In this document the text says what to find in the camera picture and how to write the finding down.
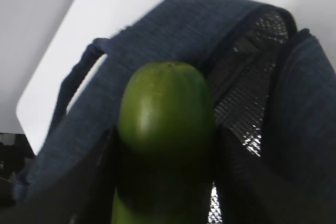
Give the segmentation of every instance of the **white table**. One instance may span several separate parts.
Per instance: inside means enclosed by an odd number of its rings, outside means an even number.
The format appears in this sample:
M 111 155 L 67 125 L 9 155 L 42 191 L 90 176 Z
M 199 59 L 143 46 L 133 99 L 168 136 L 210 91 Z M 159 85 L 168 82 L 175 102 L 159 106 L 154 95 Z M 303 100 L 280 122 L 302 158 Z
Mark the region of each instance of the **white table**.
M 17 101 L 72 1 L 0 0 L 1 133 L 23 132 Z
M 131 25 L 161 0 L 75 0 L 31 78 L 17 116 L 37 153 L 44 142 L 59 85 L 96 37 L 109 37 Z M 309 27 L 334 59 L 336 0 L 257 0 L 290 10 L 298 26 Z

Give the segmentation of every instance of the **blue backpack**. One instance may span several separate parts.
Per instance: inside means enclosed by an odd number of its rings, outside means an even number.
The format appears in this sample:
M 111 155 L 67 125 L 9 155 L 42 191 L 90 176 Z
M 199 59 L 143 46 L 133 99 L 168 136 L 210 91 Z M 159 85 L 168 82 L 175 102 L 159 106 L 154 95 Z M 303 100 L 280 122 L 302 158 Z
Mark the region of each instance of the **blue backpack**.
M 144 64 L 167 60 L 192 64 L 212 90 L 219 127 L 209 223 L 336 222 L 336 76 L 316 38 L 271 5 L 165 0 L 87 47 L 0 223 L 110 223 L 124 88 Z

